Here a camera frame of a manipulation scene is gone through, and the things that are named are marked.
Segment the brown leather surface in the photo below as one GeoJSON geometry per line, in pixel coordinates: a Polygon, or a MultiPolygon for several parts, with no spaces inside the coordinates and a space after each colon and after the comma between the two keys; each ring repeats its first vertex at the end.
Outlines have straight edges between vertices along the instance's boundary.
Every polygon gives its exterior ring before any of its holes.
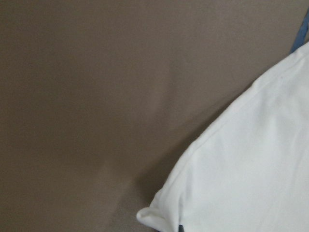
{"type": "Polygon", "coordinates": [[[146,232],[187,146],[284,58],[305,0],[1,4],[0,227],[146,232]]]}

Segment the brown background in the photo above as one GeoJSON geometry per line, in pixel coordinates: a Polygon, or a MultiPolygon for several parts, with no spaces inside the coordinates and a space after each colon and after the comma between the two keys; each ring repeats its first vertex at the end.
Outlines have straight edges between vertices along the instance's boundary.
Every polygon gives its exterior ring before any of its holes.
{"type": "Polygon", "coordinates": [[[284,58],[305,0],[0,6],[0,229],[147,232],[187,146],[284,58]]]}

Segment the white fabric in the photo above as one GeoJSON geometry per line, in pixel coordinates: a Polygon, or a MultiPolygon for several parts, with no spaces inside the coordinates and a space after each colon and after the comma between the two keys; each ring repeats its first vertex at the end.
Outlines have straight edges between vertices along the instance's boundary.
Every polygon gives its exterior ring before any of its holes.
{"type": "Polygon", "coordinates": [[[137,219],[161,232],[309,232],[309,43],[188,147],[137,219]]]}

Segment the blue fabric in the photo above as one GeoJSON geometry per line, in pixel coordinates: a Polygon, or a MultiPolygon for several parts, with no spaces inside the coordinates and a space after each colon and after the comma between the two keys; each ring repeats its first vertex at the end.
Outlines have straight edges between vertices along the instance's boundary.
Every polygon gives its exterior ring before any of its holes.
{"type": "Polygon", "coordinates": [[[295,50],[297,50],[302,45],[304,45],[305,37],[306,37],[306,34],[308,32],[308,24],[309,24],[309,9],[306,13],[304,20],[303,20],[303,24],[301,25],[301,27],[300,27],[297,35],[296,35],[296,38],[295,38],[295,41],[294,41],[294,44],[292,46],[290,53],[293,53],[295,50]]]}

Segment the blue strip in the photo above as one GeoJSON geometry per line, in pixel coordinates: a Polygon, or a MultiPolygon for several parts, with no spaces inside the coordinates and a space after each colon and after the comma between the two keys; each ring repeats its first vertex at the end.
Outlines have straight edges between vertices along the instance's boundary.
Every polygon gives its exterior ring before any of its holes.
{"type": "Polygon", "coordinates": [[[305,37],[306,37],[306,34],[308,32],[308,24],[309,24],[309,9],[307,11],[307,14],[306,14],[304,20],[303,20],[303,24],[301,25],[301,27],[300,27],[297,35],[296,35],[296,38],[295,38],[295,41],[294,41],[294,44],[291,48],[290,53],[293,53],[295,50],[297,50],[302,45],[304,45],[305,37]]]}

